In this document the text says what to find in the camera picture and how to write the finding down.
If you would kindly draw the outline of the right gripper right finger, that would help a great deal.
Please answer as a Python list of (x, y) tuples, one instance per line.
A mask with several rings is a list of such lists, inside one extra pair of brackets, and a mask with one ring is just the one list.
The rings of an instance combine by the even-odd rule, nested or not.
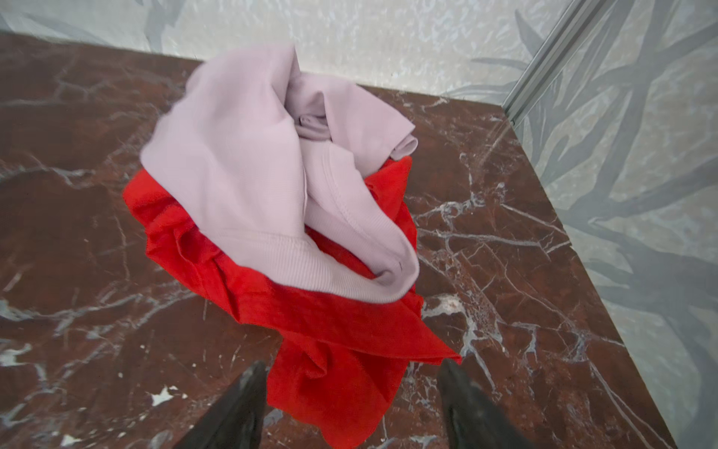
[(444, 359), (438, 375), (443, 421), (450, 448), (530, 449), (481, 387), (454, 360)]

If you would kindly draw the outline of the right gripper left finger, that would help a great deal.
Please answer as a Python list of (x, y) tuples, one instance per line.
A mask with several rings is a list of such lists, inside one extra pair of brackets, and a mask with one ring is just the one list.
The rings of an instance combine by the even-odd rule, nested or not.
[(176, 449), (256, 449), (267, 406), (267, 366), (252, 364), (174, 445)]

